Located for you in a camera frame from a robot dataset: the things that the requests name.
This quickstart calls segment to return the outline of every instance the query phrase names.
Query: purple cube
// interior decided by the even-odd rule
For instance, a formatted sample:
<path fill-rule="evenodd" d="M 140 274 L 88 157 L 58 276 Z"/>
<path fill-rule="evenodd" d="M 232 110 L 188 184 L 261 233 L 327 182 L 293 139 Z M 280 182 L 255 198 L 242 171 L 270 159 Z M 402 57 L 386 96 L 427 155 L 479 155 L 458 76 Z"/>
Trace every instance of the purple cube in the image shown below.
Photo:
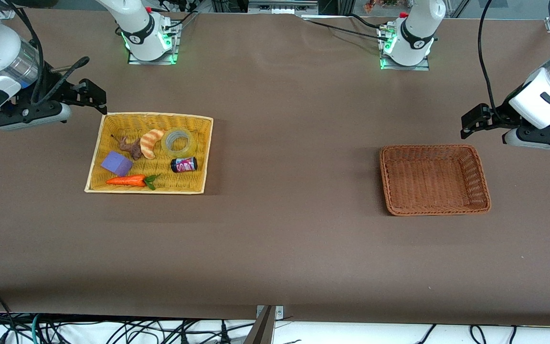
<path fill-rule="evenodd" d="M 122 154 L 118 154 L 113 150 L 105 157 L 101 167 L 114 172 L 118 177 L 124 177 L 131 170 L 133 162 L 124 157 Z"/>

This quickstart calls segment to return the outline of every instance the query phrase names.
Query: tabletop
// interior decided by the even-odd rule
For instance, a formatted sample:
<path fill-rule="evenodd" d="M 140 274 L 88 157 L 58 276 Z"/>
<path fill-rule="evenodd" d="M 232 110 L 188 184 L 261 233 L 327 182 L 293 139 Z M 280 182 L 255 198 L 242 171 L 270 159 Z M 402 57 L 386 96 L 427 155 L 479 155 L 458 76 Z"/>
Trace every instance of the tabletop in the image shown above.
<path fill-rule="evenodd" d="M 380 70 L 376 42 L 293 15 L 200 14 L 177 65 L 127 65 L 105 11 L 28 11 L 48 63 L 90 63 L 111 112 L 214 118 L 205 194 L 86 194 L 101 116 L 0 131 L 0 294 L 13 311 L 550 324 L 550 151 L 460 139 L 487 101 L 477 20 L 445 20 L 429 72 Z M 330 24 L 371 33 L 356 21 Z M 27 37 L 22 23 L 10 24 Z M 550 57 L 541 21 L 485 24 L 497 102 Z M 394 217 L 378 151 L 468 143 L 485 215 Z"/>

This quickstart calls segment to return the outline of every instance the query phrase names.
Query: yellow tape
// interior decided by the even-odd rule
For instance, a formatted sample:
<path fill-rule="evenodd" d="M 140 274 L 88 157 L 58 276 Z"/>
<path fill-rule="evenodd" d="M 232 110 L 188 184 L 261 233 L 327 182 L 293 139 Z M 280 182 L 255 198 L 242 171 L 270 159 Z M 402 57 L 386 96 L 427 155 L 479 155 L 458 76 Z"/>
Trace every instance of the yellow tape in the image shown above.
<path fill-rule="evenodd" d="M 182 138 L 188 139 L 186 146 L 181 150 L 173 150 L 172 146 L 174 141 Z M 196 152 L 197 150 L 197 143 L 196 141 L 194 141 L 194 137 L 192 137 L 192 133 L 190 133 L 190 131 L 184 128 L 169 129 L 162 136 L 161 146 L 162 146 L 162 149 L 167 153 L 167 155 L 169 155 L 174 159 L 190 158 L 192 157 L 194 152 Z"/>

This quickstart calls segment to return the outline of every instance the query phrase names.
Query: yellow basket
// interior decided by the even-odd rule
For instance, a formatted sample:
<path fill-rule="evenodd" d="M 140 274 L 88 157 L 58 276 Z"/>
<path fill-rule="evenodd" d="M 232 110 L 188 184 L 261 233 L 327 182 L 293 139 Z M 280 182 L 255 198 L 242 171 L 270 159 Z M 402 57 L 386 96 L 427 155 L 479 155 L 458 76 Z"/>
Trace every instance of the yellow basket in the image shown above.
<path fill-rule="evenodd" d="M 155 158 L 145 157 L 137 161 L 131 159 L 129 152 L 118 149 L 117 138 L 126 136 L 127 142 L 133 142 L 151 129 L 169 130 L 174 127 L 186 128 L 192 133 L 197 143 L 194 157 L 198 169 L 192 172 L 174 173 L 171 170 L 172 158 L 162 151 L 160 142 L 154 146 Z M 213 119 L 194 115 L 178 115 L 172 113 L 108 113 L 101 119 L 99 135 L 96 140 L 95 153 L 90 164 L 90 173 L 86 182 L 86 192 L 104 194 L 202 194 L 205 191 L 207 178 L 207 159 L 209 146 L 212 142 Z M 183 148 L 184 143 L 176 142 L 174 150 Z M 118 152 L 133 161 L 133 167 L 128 175 L 159 174 L 154 181 L 156 190 L 148 187 L 108 185 L 108 179 L 116 177 L 110 171 L 101 167 L 101 162 L 110 151 Z"/>

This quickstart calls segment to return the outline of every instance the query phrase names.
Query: carrot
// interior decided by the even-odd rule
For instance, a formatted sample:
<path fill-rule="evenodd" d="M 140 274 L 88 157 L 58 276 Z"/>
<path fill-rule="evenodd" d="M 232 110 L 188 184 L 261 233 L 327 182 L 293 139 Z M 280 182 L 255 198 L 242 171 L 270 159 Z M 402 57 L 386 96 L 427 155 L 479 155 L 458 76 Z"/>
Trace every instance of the carrot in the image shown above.
<path fill-rule="evenodd" d="M 152 183 L 158 176 L 159 175 L 154 174 L 152 176 L 146 177 L 145 174 L 135 174 L 133 176 L 115 177 L 112 179 L 108 179 L 105 183 L 108 183 L 109 185 L 147 186 L 151 190 L 156 190 L 157 188 L 155 188 Z"/>

